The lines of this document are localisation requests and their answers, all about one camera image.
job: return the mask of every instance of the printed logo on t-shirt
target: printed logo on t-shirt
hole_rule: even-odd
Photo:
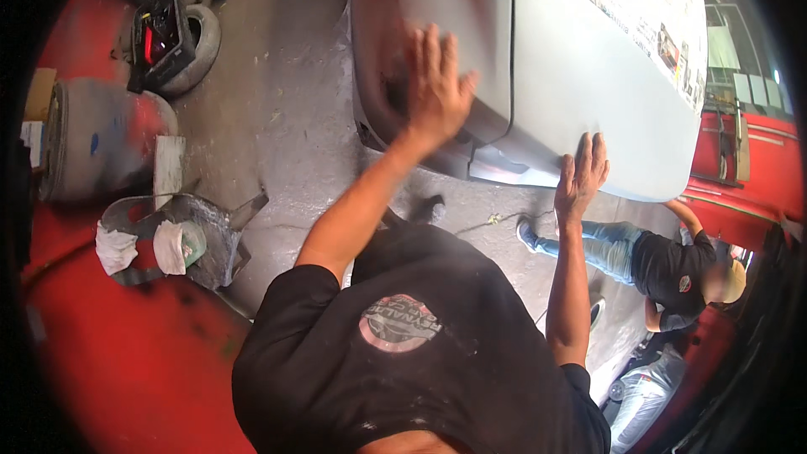
[[[361,314],[358,322],[361,336],[385,352],[417,349],[442,328],[422,301],[404,294],[378,300]]]
[[[681,280],[678,281],[678,290],[681,293],[686,293],[692,287],[692,281],[689,276],[681,277]]]

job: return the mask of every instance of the concrete floor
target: concrete floor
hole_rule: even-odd
[[[197,193],[235,208],[264,186],[269,204],[247,227],[253,258],[227,289],[247,316],[266,288],[294,263],[311,224],[377,156],[358,141],[353,122],[353,67],[347,0],[226,0],[211,8],[223,41],[216,64],[192,92],[172,104],[188,139],[186,180]],[[413,197],[442,193],[440,226],[494,259],[543,330],[554,259],[530,254],[514,236],[516,217],[480,226],[492,215],[528,213],[538,233],[554,234],[554,191],[459,181],[423,169],[403,184],[392,207],[405,215]],[[672,236],[664,207],[601,193],[586,213],[601,222],[628,220]],[[630,351],[645,337],[641,296],[589,267],[590,287],[606,299],[591,334],[591,396],[602,401]]]

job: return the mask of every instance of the blue jeans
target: blue jeans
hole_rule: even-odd
[[[628,222],[584,221],[583,254],[586,256],[586,263],[594,265],[614,280],[632,285],[630,262],[633,257],[633,245],[642,232],[643,229]],[[560,243],[551,238],[536,237],[533,249],[557,258]]]

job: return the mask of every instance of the black t-shirt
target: black t-shirt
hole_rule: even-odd
[[[269,287],[232,373],[255,448],[354,452],[430,430],[476,454],[608,452],[588,373],[554,362],[499,267],[438,228],[392,232],[341,292],[315,265]]]
[[[702,231],[691,246],[683,246],[651,231],[641,234],[633,246],[631,274],[636,288],[664,306],[661,331],[686,327],[706,307],[701,279],[717,260]]]

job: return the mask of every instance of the tan cap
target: tan cap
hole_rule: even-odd
[[[723,303],[737,301],[746,289],[746,269],[736,259],[731,260],[728,277],[725,281],[725,296]]]

